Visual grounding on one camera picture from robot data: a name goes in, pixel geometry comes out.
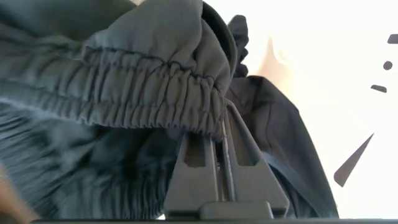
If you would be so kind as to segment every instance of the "dark gray garment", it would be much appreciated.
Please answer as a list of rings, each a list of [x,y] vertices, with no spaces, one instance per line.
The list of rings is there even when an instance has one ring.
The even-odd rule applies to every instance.
[[[221,137],[236,47],[200,0],[2,0],[0,49],[0,160],[45,218],[155,218],[181,133]]]

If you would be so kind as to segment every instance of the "black dot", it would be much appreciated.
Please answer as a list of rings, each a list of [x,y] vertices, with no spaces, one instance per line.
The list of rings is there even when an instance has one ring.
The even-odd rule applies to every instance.
[[[385,70],[390,70],[392,68],[392,63],[390,61],[384,62],[383,68]]]

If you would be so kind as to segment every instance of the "black triangle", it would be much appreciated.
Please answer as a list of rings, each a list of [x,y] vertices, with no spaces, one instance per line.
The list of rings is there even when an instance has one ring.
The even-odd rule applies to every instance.
[[[344,187],[345,183],[348,180],[349,175],[351,175],[354,170],[356,164],[361,158],[363,152],[371,141],[373,134],[368,137],[368,139],[362,143],[362,145],[341,165],[341,167],[335,172],[335,181],[338,185]]]

